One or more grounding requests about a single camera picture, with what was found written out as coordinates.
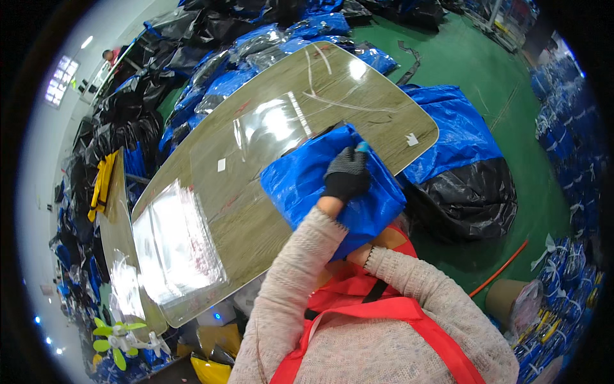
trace window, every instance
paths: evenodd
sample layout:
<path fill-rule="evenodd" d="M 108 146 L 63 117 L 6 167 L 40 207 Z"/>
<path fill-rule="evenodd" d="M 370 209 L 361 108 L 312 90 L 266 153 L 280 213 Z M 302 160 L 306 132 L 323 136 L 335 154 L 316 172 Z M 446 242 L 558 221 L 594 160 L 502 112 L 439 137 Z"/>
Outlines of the window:
<path fill-rule="evenodd" d="M 53 72 L 51 80 L 49 80 L 47 92 L 45 93 L 45 100 L 52 106 L 60 107 L 68 84 L 77 72 L 78 67 L 79 64 L 76 61 L 73 61 L 68 56 L 62 56 L 57 68 Z"/>

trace gloved hand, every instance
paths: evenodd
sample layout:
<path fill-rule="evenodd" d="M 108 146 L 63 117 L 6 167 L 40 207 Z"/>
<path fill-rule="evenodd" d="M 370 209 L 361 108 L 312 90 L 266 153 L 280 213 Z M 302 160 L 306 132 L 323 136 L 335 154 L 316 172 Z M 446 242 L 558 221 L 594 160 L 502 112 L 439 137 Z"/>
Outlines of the gloved hand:
<path fill-rule="evenodd" d="M 332 196 L 347 204 L 352 197 L 362 195 L 371 184 L 367 164 L 368 144 L 362 141 L 354 149 L 346 147 L 328 166 L 324 174 L 322 196 Z"/>

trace white sticker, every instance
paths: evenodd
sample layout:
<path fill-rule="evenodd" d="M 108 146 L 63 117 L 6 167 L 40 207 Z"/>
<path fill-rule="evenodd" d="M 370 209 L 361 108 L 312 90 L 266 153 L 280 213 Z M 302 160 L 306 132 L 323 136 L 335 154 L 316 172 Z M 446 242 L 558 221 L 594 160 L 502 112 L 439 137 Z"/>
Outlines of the white sticker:
<path fill-rule="evenodd" d="M 409 136 L 405 136 L 405 137 L 407 138 L 407 144 L 409 144 L 410 147 L 413 147 L 414 145 L 418 143 L 418 139 L 416 139 L 413 133 L 410 133 Z"/>
<path fill-rule="evenodd" d="M 217 161 L 217 171 L 221 172 L 226 169 L 226 158 Z"/>

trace red apron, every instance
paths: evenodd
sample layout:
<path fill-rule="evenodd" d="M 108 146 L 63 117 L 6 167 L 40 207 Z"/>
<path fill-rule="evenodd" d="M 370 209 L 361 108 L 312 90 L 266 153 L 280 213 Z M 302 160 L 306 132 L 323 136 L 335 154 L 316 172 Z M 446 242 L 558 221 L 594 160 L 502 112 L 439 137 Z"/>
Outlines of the red apron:
<path fill-rule="evenodd" d="M 394 248 L 394 251 L 416 257 L 409 240 Z M 478 370 L 454 339 L 422 311 L 416 299 L 403 297 L 383 280 L 368 275 L 366 270 L 350 263 L 309 298 L 308 309 L 305 311 L 305 330 L 299 346 L 282 360 L 270 384 L 294 382 L 309 341 L 325 313 L 404 321 L 435 350 L 457 383 L 484 383 Z"/>

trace pink knit sweater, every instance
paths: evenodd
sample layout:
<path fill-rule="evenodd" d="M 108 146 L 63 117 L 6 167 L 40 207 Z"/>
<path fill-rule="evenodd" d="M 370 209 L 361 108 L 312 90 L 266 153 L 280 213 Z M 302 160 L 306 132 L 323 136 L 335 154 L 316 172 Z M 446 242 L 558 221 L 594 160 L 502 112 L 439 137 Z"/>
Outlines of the pink knit sweater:
<path fill-rule="evenodd" d="M 308 296 L 346 234 L 317 208 L 305 217 L 262 284 L 229 383 L 271 380 L 279 363 L 296 348 Z M 518 362 L 507 342 L 454 280 L 433 265 L 383 248 L 372 252 L 367 270 L 404 296 L 415 298 L 424 313 L 458 343 L 486 383 L 516 382 Z M 409 324 L 336 313 L 320 322 L 295 380 L 454 382 L 441 358 Z"/>

